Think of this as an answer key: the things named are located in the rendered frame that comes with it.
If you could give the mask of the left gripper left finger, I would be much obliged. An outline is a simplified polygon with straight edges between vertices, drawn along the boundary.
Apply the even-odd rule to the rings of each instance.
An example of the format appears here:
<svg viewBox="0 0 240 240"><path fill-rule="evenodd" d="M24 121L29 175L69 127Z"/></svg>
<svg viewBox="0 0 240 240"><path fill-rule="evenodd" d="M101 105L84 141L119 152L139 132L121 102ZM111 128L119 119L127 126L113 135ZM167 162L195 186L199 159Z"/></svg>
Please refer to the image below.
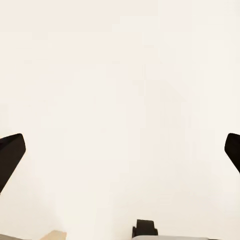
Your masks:
<svg viewBox="0 0 240 240"><path fill-rule="evenodd" d="M23 134L0 138L0 193L26 152Z"/></svg>

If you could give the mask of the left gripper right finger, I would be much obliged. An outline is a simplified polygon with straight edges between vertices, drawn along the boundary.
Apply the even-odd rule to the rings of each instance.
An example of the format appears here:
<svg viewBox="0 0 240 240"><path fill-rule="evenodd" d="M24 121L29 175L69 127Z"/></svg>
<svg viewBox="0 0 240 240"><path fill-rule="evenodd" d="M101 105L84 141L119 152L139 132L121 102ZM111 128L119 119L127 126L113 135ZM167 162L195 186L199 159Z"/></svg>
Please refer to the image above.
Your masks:
<svg viewBox="0 0 240 240"><path fill-rule="evenodd" d="M225 142L224 150L240 172L240 135L229 133Z"/></svg>

